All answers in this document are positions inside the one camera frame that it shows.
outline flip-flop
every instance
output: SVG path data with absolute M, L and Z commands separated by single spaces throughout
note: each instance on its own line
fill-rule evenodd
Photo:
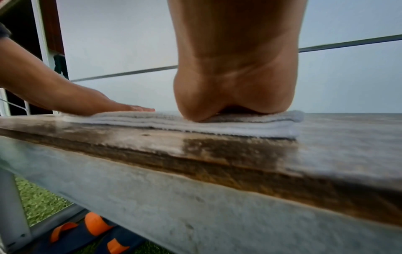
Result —
M 84 222 L 68 222 L 50 232 L 31 254 L 69 254 L 105 235 L 115 224 L 96 213 L 88 213 Z
M 116 226 L 101 240 L 95 254 L 128 254 L 140 247 L 145 241 L 145 238 L 130 230 Z

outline folded towel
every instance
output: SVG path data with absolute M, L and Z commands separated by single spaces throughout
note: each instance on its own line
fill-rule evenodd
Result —
M 62 115 L 71 123 L 101 124 L 188 131 L 233 136 L 264 138 L 296 138 L 294 124 L 303 121 L 303 112 L 287 111 L 272 115 L 219 114 L 196 123 L 184 119 L 179 112 L 105 112 L 89 117 Z

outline worn wood edge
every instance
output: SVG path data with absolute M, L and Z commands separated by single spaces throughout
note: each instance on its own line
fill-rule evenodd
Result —
M 15 130 L 0 129 L 0 136 L 402 226 L 402 193 L 391 190 L 345 183 L 337 179 L 299 177 L 255 169 L 245 171 L 230 165 L 176 158 L 165 153 L 133 151 Z

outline artificial turf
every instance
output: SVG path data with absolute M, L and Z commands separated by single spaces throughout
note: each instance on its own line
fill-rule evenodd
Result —
M 30 226 L 71 205 L 71 202 L 56 196 L 50 191 L 40 188 L 23 178 L 16 177 L 15 181 L 18 190 L 20 191 L 22 204 Z M 98 242 L 93 243 L 75 254 L 92 254 L 97 245 Z M 173 253 L 148 241 L 131 254 Z

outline bare skin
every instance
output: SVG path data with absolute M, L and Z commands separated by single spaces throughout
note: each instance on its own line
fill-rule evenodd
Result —
M 8 38 L 0 39 L 0 56 L 0 87 L 41 108 L 75 115 L 155 111 L 120 104 L 99 91 L 76 85 Z
M 179 66 L 174 92 L 193 121 L 289 108 L 307 0 L 169 0 Z

